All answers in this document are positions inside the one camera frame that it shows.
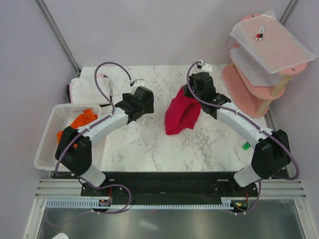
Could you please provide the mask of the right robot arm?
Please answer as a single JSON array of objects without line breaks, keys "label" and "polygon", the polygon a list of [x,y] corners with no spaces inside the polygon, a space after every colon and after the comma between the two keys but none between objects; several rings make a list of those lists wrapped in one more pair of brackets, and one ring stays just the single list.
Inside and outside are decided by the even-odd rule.
[{"label": "right robot arm", "polygon": [[232,128],[254,150],[251,163],[236,172],[234,180],[228,183],[232,195],[240,196],[247,185],[268,179],[291,163],[287,134],[283,130],[262,129],[261,125],[236,108],[227,96],[216,91],[209,73],[189,75],[183,90],[185,96],[199,102],[206,114]]}]

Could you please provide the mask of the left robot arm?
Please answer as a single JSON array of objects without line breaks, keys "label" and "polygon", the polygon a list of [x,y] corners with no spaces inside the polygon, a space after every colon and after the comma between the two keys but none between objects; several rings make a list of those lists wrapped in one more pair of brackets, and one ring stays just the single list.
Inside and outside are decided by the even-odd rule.
[{"label": "left robot arm", "polygon": [[154,94],[150,89],[138,86],[133,93],[122,94],[122,100],[112,106],[110,113],[80,128],[69,126],[64,129],[55,153],[56,169],[62,164],[71,173],[90,183],[97,195],[106,195],[109,183],[105,181],[105,174],[93,164],[93,147],[118,128],[152,113]]}]

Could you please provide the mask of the magenta t shirt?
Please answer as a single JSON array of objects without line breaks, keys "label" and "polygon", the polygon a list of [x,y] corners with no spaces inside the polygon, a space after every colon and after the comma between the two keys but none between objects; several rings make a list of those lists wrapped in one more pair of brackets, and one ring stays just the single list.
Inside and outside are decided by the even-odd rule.
[{"label": "magenta t shirt", "polygon": [[194,129],[200,111],[201,105],[199,102],[194,98],[186,97],[183,88],[180,88],[165,113],[165,133],[176,135],[184,129]]}]

